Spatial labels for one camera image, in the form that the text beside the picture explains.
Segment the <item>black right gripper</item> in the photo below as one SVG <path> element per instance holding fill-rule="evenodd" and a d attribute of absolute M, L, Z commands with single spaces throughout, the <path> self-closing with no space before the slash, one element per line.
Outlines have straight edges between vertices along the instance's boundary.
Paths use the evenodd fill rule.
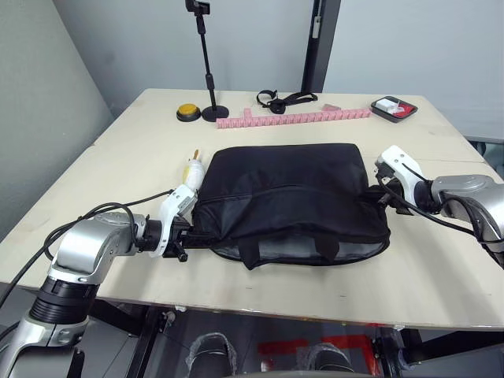
<path fill-rule="evenodd" d="M 380 190 L 384 193 L 380 202 L 395 209 L 397 214 L 411 216 L 412 212 L 403 204 L 404 193 L 395 171 L 387 164 L 378 164 L 375 177 Z"/>

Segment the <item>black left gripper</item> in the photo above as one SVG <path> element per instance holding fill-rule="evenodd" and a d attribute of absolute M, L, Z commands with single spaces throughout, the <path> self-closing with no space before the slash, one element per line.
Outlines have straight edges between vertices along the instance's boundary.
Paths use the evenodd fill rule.
<path fill-rule="evenodd" d="M 179 262 L 186 262 L 188 255 L 183 248 L 183 241 L 191 230 L 190 223 L 181 216 L 175 216 L 170 228 L 169 241 L 165 247 L 163 258 L 176 258 Z"/>

